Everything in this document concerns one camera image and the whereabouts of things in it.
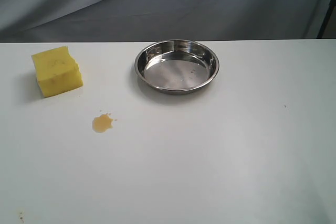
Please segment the yellow sponge block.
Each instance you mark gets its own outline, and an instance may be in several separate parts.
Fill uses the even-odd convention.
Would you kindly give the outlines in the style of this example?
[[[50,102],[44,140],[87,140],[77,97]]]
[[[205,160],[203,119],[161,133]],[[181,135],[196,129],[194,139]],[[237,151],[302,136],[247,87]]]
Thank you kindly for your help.
[[[52,97],[83,86],[79,66],[67,46],[32,55],[36,80],[44,97]]]

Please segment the brown liquid spill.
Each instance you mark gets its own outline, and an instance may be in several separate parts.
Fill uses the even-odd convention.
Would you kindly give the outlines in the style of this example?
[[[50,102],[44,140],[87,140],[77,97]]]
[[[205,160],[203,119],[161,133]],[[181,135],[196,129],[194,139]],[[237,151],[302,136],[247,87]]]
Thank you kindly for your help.
[[[92,120],[92,129],[96,133],[104,133],[109,129],[113,128],[113,123],[117,121],[117,119],[114,119],[111,117],[112,114],[107,112],[103,113],[100,116],[96,116]]]

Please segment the round stainless steel pan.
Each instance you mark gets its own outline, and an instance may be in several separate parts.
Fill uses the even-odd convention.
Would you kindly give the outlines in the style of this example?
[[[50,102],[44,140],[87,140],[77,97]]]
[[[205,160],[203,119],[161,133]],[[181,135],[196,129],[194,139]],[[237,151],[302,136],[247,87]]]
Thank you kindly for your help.
[[[164,40],[139,52],[136,75],[150,88],[183,95],[206,87],[219,72],[219,59],[207,46],[190,40]]]

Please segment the grey backdrop cloth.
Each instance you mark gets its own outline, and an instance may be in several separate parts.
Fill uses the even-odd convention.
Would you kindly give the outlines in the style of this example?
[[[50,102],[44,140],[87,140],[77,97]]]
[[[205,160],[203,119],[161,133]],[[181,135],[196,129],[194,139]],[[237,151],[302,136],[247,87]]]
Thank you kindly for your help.
[[[306,39],[328,1],[1,0],[1,41]]]

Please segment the black stand pole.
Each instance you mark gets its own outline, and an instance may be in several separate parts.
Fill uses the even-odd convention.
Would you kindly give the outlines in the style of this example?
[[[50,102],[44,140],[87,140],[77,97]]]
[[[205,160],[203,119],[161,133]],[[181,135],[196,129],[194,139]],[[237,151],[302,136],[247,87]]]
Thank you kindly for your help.
[[[335,39],[335,0],[330,0],[317,39]]]

